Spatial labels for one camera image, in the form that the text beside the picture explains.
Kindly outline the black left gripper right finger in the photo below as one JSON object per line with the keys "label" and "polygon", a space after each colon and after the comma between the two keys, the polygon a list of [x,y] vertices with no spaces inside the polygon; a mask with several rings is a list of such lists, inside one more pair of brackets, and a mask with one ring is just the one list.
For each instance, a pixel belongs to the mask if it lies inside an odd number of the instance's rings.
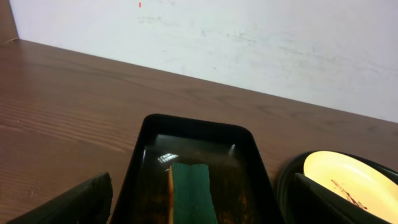
{"label": "black left gripper right finger", "polygon": [[297,223],[386,223],[385,220],[364,211],[303,174],[294,175],[294,190],[294,215]]}

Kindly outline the orange green scrub sponge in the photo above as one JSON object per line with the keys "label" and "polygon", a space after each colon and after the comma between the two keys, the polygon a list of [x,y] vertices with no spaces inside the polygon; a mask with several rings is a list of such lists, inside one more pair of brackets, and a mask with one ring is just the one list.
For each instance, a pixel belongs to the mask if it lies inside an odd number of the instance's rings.
{"label": "orange green scrub sponge", "polygon": [[217,224],[205,164],[173,163],[168,173],[169,224]]}

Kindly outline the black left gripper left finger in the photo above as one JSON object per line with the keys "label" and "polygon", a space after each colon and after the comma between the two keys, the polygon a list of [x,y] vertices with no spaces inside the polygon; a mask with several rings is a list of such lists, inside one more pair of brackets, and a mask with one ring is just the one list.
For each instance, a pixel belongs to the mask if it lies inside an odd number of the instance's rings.
{"label": "black left gripper left finger", "polygon": [[12,224],[105,224],[111,214],[113,187],[105,172],[9,221]]}

